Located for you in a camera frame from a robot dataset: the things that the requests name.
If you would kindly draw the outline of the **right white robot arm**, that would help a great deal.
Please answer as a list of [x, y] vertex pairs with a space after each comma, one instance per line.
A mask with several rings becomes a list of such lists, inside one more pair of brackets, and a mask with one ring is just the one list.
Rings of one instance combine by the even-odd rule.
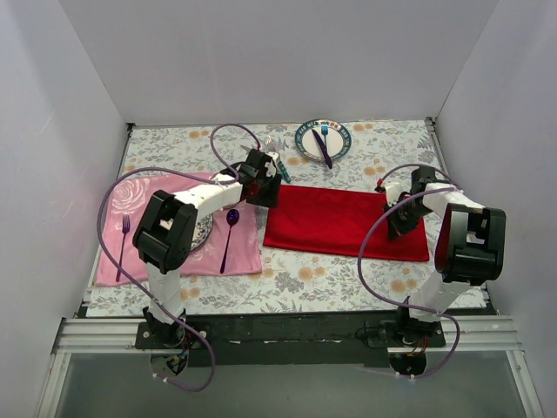
[[507, 216], [504, 211], [470, 200], [440, 170], [419, 165], [411, 173], [411, 188], [398, 182], [381, 186], [386, 194], [384, 210], [395, 210], [386, 219], [388, 239], [394, 240], [417, 228], [430, 213], [441, 227], [434, 252], [434, 272], [399, 307], [393, 325], [395, 339], [413, 346], [440, 331], [440, 316], [463, 293], [497, 280], [504, 259]]

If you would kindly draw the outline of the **red cloth napkin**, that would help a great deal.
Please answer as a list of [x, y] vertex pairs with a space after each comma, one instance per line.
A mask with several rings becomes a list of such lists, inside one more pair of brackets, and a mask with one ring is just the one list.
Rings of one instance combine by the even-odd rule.
[[[369, 229], [383, 214], [386, 199], [353, 192], [283, 185], [278, 205], [267, 215], [263, 245], [284, 250], [356, 257]], [[430, 259], [424, 223], [406, 236], [388, 239], [382, 222], [369, 239], [368, 259], [427, 262]]]

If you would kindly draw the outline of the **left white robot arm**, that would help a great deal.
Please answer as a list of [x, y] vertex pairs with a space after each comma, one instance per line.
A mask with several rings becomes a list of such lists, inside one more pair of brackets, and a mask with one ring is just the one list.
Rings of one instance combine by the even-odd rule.
[[176, 321], [185, 315], [180, 269], [191, 252], [196, 224], [243, 200], [255, 206], [276, 206], [281, 181], [279, 155], [251, 149], [245, 161], [190, 190], [153, 193], [132, 244], [145, 264], [151, 294], [144, 317], [150, 333], [164, 347], [178, 347], [184, 341], [185, 327]]

